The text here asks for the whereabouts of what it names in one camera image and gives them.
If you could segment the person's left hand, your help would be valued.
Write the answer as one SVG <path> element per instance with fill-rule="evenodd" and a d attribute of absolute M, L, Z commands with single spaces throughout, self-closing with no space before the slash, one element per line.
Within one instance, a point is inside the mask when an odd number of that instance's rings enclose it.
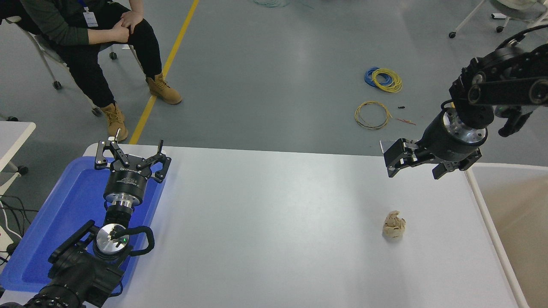
<path fill-rule="evenodd" d="M 143 13 L 136 11 L 124 12 L 121 16 L 122 26 L 129 29 L 130 34 L 134 33 L 137 24 L 143 21 Z"/>

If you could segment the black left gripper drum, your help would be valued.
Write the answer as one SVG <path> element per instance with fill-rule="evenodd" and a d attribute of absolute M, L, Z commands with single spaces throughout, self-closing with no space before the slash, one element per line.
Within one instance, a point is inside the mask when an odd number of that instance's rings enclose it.
<path fill-rule="evenodd" d="M 110 175 L 104 190 L 104 199 L 114 201 L 125 195 L 129 201 L 143 201 L 148 179 L 152 175 L 150 166 L 138 170 L 137 164 L 124 166 L 121 160 L 110 164 Z"/>

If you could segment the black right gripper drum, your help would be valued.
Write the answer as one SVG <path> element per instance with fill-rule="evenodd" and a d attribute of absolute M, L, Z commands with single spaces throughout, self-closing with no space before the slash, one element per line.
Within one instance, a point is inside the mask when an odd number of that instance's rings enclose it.
<path fill-rule="evenodd" d="M 481 158 L 482 129 L 471 128 L 457 113 L 439 113 L 417 142 L 416 157 L 472 165 Z"/>

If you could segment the person's right hand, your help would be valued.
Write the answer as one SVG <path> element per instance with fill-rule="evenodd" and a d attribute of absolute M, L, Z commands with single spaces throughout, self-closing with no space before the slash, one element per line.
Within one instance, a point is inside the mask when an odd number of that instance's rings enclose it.
<path fill-rule="evenodd" d="M 127 27 L 124 26 L 124 21 L 119 20 L 115 26 L 111 29 L 112 41 L 117 41 L 120 43 L 127 43 L 129 40 L 130 31 Z"/>

